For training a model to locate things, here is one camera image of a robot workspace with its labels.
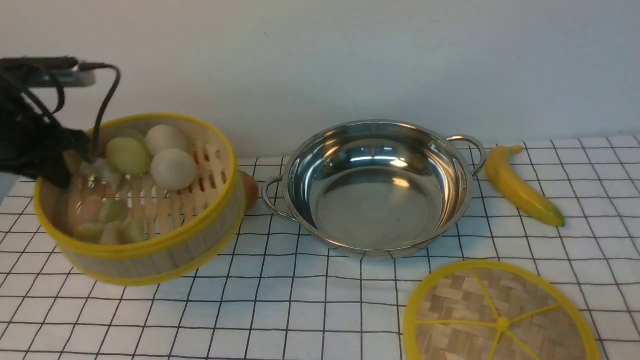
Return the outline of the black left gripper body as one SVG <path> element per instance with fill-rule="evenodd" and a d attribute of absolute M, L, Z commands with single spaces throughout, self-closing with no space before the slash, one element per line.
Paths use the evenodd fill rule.
<path fill-rule="evenodd" d="M 73 179 L 65 153 L 89 154 L 89 135 L 50 120 L 30 105 L 28 88 L 1 76 L 0 171 L 66 189 Z"/>

